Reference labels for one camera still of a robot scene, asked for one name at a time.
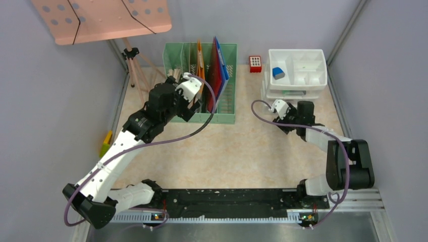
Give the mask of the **clear plastic drawer unit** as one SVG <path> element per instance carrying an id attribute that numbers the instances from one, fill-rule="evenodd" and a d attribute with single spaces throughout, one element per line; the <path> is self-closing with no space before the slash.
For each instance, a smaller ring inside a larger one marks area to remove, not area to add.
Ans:
<path id="1" fill-rule="evenodd" d="M 269 49 L 261 86 L 263 100 L 315 100 L 327 86 L 328 71 L 321 49 Z M 275 80 L 272 68 L 280 67 L 285 77 Z M 283 95 L 283 91 L 306 91 L 304 96 Z"/>

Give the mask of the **green children's book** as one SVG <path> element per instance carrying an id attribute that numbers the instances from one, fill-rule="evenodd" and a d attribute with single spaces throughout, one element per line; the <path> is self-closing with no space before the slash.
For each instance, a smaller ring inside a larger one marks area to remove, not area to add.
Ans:
<path id="1" fill-rule="evenodd" d="M 175 79 L 179 79 L 182 76 L 182 70 L 180 68 L 169 69 L 168 76 L 172 76 Z"/>

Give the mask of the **red translucent file folder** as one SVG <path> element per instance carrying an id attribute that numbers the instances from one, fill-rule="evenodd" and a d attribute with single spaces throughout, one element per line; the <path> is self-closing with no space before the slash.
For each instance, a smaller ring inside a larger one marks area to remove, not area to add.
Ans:
<path id="1" fill-rule="evenodd" d="M 208 112 L 211 112 L 214 107 L 214 101 L 218 101 L 222 85 L 223 85 L 223 57 L 220 52 L 220 44 L 215 36 L 213 38 L 212 47 L 211 47 L 211 55 L 210 55 L 210 63 L 208 69 L 208 78 L 207 81 L 213 89 L 215 98 L 212 98 L 210 92 L 208 91 L 208 99 L 206 101 L 206 108 Z"/>

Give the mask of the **green file rack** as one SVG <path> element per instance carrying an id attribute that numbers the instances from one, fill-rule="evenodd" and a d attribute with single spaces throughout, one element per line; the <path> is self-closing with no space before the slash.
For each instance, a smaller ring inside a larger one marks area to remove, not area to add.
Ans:
<path id="1" fill-rule="evenodd" d="M 233 125 L 235 123 L 235 90 L 237 73 L 236 43 L 221 43 L 224 58 L 227 64 L 229 81 L 222 93 L 212 124 Z M 189 71 L 189 43 L 166 43 L 163 51 L 163 63 L 168 75 L 169 69 L 180 68 L 182 72 Z"/>

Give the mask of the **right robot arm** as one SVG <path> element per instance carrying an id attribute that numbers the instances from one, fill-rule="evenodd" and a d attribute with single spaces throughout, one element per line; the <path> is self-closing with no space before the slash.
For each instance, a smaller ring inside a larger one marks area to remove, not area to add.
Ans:
<path id="1" fill-rule="evenodd" d="M 297 106 L 277 99 L 270 111 L 278 116 L 273 121 L 285 134 L 295 131 L 303 141 L 312 143 L 327 154 L 326 172 L 303 179 L 297 186 L 296 202 L 309 208 L 316 197 L 333 191 L 371 189 L 375 183 L 368 143 L 336 134 L 316 123 L 314 103 L 299 101 Z"/>

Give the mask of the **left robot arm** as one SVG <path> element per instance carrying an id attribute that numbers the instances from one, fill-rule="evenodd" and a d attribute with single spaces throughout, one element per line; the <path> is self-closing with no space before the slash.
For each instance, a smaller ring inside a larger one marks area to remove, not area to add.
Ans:
<path id="1" fill-rule="evenodd" d="M 156 208 L 162 202 L 156 183 L 144 180 L 128 188 L 112 186 L 130 162 L 146 147 L 160 145 L 154 139 L 176 116 L 188 121 L 194 115 L 189 104 L 202 87 L 199 80 L 159 83 L 149 91 L 143 108 L 131 114 L 106 154 L 76 184 L 67 184 L 63 214 L 67 227 L 89 222 L 94 228 L 106 226 L 112 218 L 139 205 Z"/>

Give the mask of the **blue eraser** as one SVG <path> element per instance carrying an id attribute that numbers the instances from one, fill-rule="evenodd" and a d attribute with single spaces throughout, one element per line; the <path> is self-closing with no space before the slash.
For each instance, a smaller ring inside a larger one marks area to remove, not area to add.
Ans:
<path id="1" fill-rule="evenodd" d="M 285 77 L 285 72 L 280 67 L 272 68 L 272 76 L 275 80 L 279 80 Z"/>

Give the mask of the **orange file folder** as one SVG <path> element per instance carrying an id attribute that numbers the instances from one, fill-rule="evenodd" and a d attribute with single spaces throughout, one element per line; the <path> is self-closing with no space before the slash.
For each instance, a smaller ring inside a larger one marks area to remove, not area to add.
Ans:
<path id="1" fill-rule="evenodd" d="M 204 70 L 204 60 L 202 54 L 202 45 L 200 39 L 197 40 L 197 72 L 196 75 L 202 79 L 205 79 L 205 70 Z M 202 82 L 198 94 L 196 95 L 197 99 L 202 98 L 204 83 Z"/>

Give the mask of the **red small box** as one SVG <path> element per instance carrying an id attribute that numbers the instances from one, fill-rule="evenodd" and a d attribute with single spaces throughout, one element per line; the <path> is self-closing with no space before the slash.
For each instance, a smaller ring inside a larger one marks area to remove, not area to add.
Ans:
<path id="1" fill-rule="evenodd" d="M 262 61 L 260 55 L 249 56 L 249 71 L 250 73 L 261 73 Z"/>

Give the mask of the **pink lamp stand pole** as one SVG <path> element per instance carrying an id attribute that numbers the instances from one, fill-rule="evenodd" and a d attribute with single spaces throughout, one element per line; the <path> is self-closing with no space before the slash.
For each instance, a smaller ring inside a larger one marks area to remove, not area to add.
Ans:
<path id="1" fill-rule="evenodd" d="M 129 50 L 133 48 L 127 37 L 122 38 L 122 41 L 125 45 L 125 48 Z M 152 70 L 155 71 L 152 83 L 150 83 L 146 78 L 143 69 L 139 63 L 138 57 L 141 57 L 152 68 Z M 166 75 L 158 67 L 156 67 L 148 57 L 146 57 L 140 52 L 133 59 L 126 59 L 126 62 L 128 66 L 128 72 L 131 76 L 131 87 L 136 88 L 141 104 L 143 106 L 145 104 L 144 93 L 149 93 L 149 91 L 154 87 L 154 83 L 158 75 L 164 79 L 166 78 Z"/>

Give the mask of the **black lamp clamp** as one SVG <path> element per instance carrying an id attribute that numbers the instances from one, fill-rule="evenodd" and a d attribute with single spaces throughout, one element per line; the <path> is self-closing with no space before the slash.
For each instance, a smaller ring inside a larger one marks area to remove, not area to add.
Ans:
<path id="1" fill-rule="evenodd" d="M 133 59 L 139 54 L 139 49 L 136 47 L 131 48 L 131 50 L 125 48 L 122 52 L 122 57 L 124 59 Z"/>

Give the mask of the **yellow green clamp tool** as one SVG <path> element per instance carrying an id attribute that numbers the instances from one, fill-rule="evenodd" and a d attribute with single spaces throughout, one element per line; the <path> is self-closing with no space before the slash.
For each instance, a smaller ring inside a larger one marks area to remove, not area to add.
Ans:
<path id="1" fill-rule="evenodd" d="M 108 131 L 108 133 L 106 134 L 106 136 L 102 142 L 101 149 L 99 152 L 99 158 L 102 158 L 107 153 L 107 151 L 109 150 L 110 145 L 111 145 L 112 136 L 113 136 L 113 131 L 112 130 Z"/>

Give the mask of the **pink perforated lamp panel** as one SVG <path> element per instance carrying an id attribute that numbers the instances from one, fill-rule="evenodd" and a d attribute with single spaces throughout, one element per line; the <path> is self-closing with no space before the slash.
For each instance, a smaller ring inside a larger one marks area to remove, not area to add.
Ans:
<path id="1" fill-rule="evenodd" d="M 158 34 L 172 28 L 167 1 L 35 0 L 32 4 L 58 45 Z"/>

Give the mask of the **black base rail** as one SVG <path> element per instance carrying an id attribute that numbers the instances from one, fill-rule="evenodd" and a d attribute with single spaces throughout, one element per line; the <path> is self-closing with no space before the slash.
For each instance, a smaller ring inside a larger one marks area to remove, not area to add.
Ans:
<path id="1" fill-rule="evenodd" d="M 156 193 L 139 211 L 113 217 L 118 223 L 309 223 L 329 210 L 326 196 L 304 197 L 296 189 L 169 189 Z"/>

